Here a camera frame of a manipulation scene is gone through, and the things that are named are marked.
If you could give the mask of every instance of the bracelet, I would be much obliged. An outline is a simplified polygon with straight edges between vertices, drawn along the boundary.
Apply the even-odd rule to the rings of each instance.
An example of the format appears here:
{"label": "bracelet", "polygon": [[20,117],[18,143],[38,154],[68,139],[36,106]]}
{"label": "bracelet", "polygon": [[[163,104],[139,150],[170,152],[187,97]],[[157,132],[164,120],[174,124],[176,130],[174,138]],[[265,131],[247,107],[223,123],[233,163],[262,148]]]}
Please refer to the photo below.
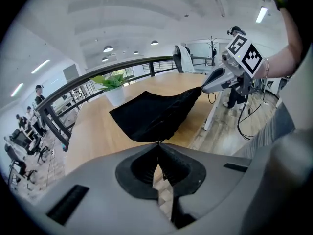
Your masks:
{"label": "bracelet", "polygon": [[268,78],[268,72],[269,72],[269,61],[268,61],[268,58],[266,57],[265,58],[266,59],[266,69],[265,69],[265,71],[266,71],[266,75],[265,75],[265,77],[264,78]]}

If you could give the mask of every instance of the potted plant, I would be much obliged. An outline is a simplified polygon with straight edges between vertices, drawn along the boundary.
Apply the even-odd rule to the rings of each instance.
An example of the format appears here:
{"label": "potted plant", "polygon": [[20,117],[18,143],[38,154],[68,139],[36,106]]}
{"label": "potted plant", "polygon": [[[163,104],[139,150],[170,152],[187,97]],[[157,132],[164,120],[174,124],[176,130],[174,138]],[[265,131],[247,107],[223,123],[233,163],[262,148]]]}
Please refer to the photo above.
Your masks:
{"label": "potted plant", "polygon": [[119,106],[124,103],[125,96],[122,85],[125,79],[123,78],[123,74],[109,76],[106,79],[103,76],[96,76],[90,80],[104,86],[98,90],[105,91],[105,95],[113,106]]}

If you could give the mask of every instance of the black cable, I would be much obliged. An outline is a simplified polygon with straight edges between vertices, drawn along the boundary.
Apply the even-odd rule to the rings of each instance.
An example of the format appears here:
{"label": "black cable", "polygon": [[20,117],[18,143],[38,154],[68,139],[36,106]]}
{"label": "black cable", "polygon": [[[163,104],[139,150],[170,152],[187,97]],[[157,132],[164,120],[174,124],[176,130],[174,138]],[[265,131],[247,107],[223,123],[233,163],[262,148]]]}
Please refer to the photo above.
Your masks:
{"label": "black cable", "polygon": [[214,104],[215,101],[216,101],[216,94],[215,94],[215,93],[212,93],[212,94],[214,94],[214,96],[215,96],[213,103],[212,103],[211,100],[210,100],[210,95],[209,95],[209,94],[207,95],[207,97],[209,98],[209,102],[210,102],[211,104]]}
{"label": "black cable", "polygon": [[238,118],[238,122],[237,122],[237,129],[238,129],[240,135],[241,135],[245,140],[250,140],[250,138],[248,138],[248,137],[251,137],[251,136],[248,136],[248,135],[243,134],[243,133],[241,132],[239,123],[240,123],[241,116],[242,116],[242,114],[243,114],[243,112],[244,112],[244,109],[245,109],[245,107],[246,107],[246,103],[248,102],[248,98],[249,98],[249,94],[246,96],[246,101],[245,101],[244,107],[243,107],[243,109],[242,109],[241,112],[240,112],[240,115],[239,115],[239,118]]}
{"label": "black cable", "polygon": [[[263,92],[263,99],[262,99],[262,101],[264,101],[265,93],[264,93],[264,91],[262,91],[262,92]],[[250,140],[249,137],[253,137],[253,136],[243,134],[243,133],[241,132],[241,130],[240,130],[239,124],[240,124],[242,121],[246,120],[246,119],[247,119],[249,116],[251,116],[253,113],[255,113],[255,112],[260,108],[260,106],[261,106],[261,104],[262,104],[262,103],[260,103],[260,105],[258,106],[258,108],[255,109],[255,111],[253,111],[249,116],[247,116],[246,118],[244,118],[243,120],[240,121],[241,116],[242,116],[242,114],[243,114],[243,112],[244,112],[244,109],[245,109],[245,107],[246,107],[246,103],[248,102],[248,96],[249,96],[249,95],[246,96],[246,101],[245,101],[244,107],[243,107],[243,109],[242,109],[242,111],[241,111],[241,113],[240,113],[240,115],[239,115],[238,122],[237,122],[237,129],[238,129],[240,135],[241,135],[245,140]]]}
{"label": "black cable", "polygon": [[[264,101],[264,98],[265,98],[265,94],[264,94],[264,91],[262,91],[263,92],[263,99],[262,99],[262,102]],[[249,116],[251,116],[253,113],[255,113],[260,107],[261,107],[261,104],[262,103],[260,103],[260,105],[253,111],[253,112],[251,112],[247,117],[245,117],[243,120],[241,120],[239,123],[241,123],[241,122],[243,122],[244,120],[246,120]]]}

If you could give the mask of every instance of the white pot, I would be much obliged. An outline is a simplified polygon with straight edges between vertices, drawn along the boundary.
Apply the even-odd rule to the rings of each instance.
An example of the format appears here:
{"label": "white pot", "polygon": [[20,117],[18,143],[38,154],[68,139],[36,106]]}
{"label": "white pot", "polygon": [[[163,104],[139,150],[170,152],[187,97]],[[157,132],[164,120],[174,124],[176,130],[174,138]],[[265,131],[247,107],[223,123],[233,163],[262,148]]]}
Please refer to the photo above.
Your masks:
{"label": "white pot", "polygon": [[110,103],[113,106],[119,106],[125,102],[125,95],[124,95],[124,90],[122,86],[115,88],[113,90],[104,92],[104,94],[107,96],[107,99],[110,101]]}

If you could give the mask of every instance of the wooden table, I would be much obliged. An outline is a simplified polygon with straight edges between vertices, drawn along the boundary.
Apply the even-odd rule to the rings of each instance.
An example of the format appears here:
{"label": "wooden table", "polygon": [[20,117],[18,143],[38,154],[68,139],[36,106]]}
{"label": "wooden table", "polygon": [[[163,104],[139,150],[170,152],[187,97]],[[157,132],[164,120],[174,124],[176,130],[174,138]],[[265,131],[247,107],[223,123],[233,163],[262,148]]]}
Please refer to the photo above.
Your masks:
{"label": "wooden table", "polygon": [[[171,96],[201,86],[204,79],[205,75],[200,74],[165,73],[128,85],[123,90],[126,101],[144,91]],[[212,107],[208,95],[202,93],[174,136],[164,142],[188,147],[200,131]],[[145,144],[135,142],[126,136],[111,117],[109,111],[112,109],[114,107],[105,96],[88,102],[81,108],[68,146],[66,174],[96,157]]]}

